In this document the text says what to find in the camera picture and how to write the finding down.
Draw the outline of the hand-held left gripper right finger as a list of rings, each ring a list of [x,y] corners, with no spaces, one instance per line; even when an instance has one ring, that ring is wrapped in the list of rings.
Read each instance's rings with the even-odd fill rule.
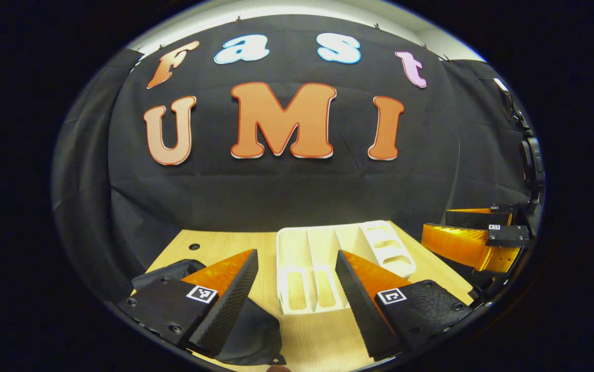
[[[427,349],[472,315],[470,306],[436,281],[408,281],[345,250],[337,253],[335,271],[375,360]]]

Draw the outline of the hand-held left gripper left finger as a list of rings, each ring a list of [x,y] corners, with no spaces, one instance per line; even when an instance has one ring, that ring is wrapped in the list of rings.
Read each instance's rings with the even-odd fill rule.
[[[213,358],[238,320],[257,272],[257,250],[247,250],[183,278],[156,278],[117,308],[162,341]]]

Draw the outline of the black schoolbag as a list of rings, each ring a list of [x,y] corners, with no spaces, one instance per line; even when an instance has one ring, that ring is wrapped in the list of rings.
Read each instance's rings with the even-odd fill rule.
[[[135,277],[132,285],[135,290],[138,290],[163,275],[183,278],[204,268],[207,266],[198,260],[182,259],[164,268]],[[283,366],[286,360],[281,353],[282,346],[278,319],[248,296],[221,353],[212,359],[237,366]]]

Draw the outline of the white plastic bookshelf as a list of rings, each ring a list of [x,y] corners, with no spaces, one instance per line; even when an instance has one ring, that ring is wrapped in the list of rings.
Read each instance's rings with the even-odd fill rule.
[[[276,237],[277,296],[283,315],[349,308],[335,275],[340,250],[406,280],[417,268],[398,231],[387,221],[283,228]]]

